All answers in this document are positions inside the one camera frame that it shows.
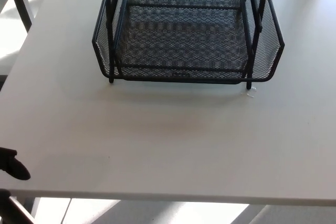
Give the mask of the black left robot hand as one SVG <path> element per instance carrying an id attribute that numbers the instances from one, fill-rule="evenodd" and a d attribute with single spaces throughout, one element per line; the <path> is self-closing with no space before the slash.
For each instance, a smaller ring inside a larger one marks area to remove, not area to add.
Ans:
<path id="1" fill-rule="evenodd" d="M 31 178 L 28 169 L 17 158 L 17 151 L 1 147 L 1 170 L 19 180 Z"/>

